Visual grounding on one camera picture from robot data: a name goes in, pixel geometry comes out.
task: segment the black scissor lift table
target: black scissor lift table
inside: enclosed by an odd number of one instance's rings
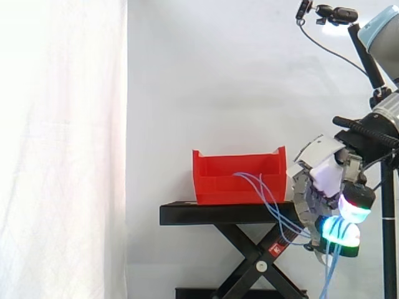
[[[293,203],[279,204],[282,215],[301,226]],[[238,224],[273,224],[255,244]],[[289,244],[281,237],[279,224],[262,204],[199,206],[195,202],[174,202],[160,207],[160,225],[214,225],[244,256],[244,260],[217,290],[176,288],[176,299],[304,299],[306,291],[274,264]],[[290,241],[297,234],[287,230]],[[251,290],[263,276],[276,290]]]

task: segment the white fabric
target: white fabric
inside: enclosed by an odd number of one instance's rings
[[[126,298],[126,0],[0,1],[0,298]]]

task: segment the white knob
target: white knob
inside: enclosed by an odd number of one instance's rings
[[[267,270],[267,263],[264,262],[263,260],[259,261],[258,263],[256,263],[256,270],[258,270],[259,272],[266,272]]]

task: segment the black pole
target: black pole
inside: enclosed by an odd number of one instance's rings
[[[355,45],[357,54],[362,61],[364,69],[368,75],[368,79],[372,84],[374,89],[383,87],[385,85],[384,79],[382,79],[381,73],[378,70],[377,64],[374,61],[374,58],[367,53],[366,48],[362,44],[362,42],[357,37],[357,33],[360,30],[359,24],[353,24],[349,26],[348,31],[349,35],[352,38],[352,42]]]
[[[381,162],[381,177],[384,293],[386,299],[397,299],[397,252],[393,169],[389,167],[387,162]]]
[[[349,26],[348,31],[355,45],[357,54],[362,61],[370,83],[374,89],[385,85],[381,73],[366,48],[359,40],[357,34],[360,30],[358,24]],[[395,188],[393,183],[393,169],[385,162],[381,162],[381,201],[382,201],[382,243],[383,243],[383,272],[385,299],[397,299],[397,255],[395,235]]]

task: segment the red plastic bin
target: red plastic bin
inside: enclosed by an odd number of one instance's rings
[[[197,203],[200,205],[262,204],[253,187],[234,173],[249,173],[271,190],[277,202],[284,202],[287,184],[286,148],[280,147],[272,154],[247,154],[242,156],[202,156],[193,151],[193,177]],[[266,200],[273,202],[267,191]]]

